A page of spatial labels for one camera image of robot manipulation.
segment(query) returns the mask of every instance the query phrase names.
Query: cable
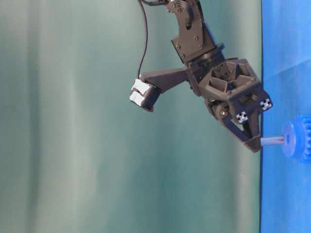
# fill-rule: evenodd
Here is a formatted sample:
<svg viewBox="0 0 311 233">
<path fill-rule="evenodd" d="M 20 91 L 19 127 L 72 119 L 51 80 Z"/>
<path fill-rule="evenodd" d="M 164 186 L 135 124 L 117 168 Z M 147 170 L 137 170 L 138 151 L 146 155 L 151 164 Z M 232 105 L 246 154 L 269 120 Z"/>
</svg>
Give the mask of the cable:
<svg viewBox="0 0 311 233">
<path fill-rule="evenodd" d="M 144 9 L 144 7 L 143 7 L 143 5 L 141 3 L 141 0 L 138 0 L 138 3 L 140 5 L 141 11 L 142 11 L 142 16 L 144 18 L 144 24 L 145 24 L 145 44 L 144 44 L 144 50 L 143 50 L 143 54 L 141 56 L 141 60 L 140 60 L 140 63 L 139 63 L 138 69 L 137 69 L 137 78 L 139 79 L 140 70 L 141 70 L 142 63 L 144 61 L 144 58 L 145 58 L 145 55 L 146 55 L 146 52 L 147 52 L 147 46 L 148 46 L 148 24 L 147 24 L 146 12 L 145 12 L 145 9 Z"/>
</svg>

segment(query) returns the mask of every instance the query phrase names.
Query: green backdrop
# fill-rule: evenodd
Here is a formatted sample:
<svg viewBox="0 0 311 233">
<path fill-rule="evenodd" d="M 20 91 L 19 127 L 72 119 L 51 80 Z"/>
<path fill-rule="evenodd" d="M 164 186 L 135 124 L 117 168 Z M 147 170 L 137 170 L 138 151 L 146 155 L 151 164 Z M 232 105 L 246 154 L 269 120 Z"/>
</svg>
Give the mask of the green backdrop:
<svg viewBox="0 0 311 233">
<path fill-rule="evenodd" d="M 226 57 L 260 76 L 260 0 L 203 0 Z M 174 15 L 147 7 L 144 71 L 181 67 Z M 153 114 L 128 100 L 136 0 L 0 1 L 0 231 L 259 231 L 259 155 L 186 83 Z"/>
</svg>

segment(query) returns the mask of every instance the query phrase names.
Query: blue cloth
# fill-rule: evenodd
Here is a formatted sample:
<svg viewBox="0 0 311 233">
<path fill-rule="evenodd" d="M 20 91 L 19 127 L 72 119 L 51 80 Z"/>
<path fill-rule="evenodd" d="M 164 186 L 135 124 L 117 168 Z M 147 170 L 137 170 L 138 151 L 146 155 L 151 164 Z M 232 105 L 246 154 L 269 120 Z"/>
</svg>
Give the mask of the blue cloth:
<svg viewBox="0 0 311 233">
<path fill-rule="evenodd" d="M 263 81 L 274 103 L 264 136 L 280 135 L 296 115 L 311 114 L 311 2 L 263 0 Z M 262 158 L 262 233 L 311 232 L 311 164 L 266 147 Z"/>
</svg>

